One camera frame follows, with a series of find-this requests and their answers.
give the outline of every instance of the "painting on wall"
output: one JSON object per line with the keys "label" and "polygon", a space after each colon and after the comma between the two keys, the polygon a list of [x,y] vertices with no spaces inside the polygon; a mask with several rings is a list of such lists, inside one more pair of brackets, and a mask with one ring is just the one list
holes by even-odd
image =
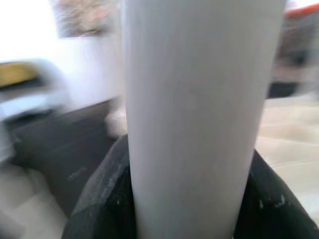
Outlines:
{"label": "painting on wall", "polygon": [[60,38],[99,36],[112,31],[110,0],[51,0]]}

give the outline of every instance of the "white pillar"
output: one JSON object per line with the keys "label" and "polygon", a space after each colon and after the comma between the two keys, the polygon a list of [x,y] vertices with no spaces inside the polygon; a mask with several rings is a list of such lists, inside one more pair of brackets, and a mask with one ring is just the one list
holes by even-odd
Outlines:
{"label": "white pillar", "polygon": [[125,0],[140,239],[230,239],[284,0]]}

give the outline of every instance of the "white wall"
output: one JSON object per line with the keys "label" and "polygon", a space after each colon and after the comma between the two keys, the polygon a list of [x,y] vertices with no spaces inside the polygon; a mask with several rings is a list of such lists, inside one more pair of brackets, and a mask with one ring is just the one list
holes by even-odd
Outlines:
{"label": "white wall", "polygon": [[69,111],[117,95],[112,36],[58,39],[46,0],[0,1],[0,62],[43,58],[62,73]]}

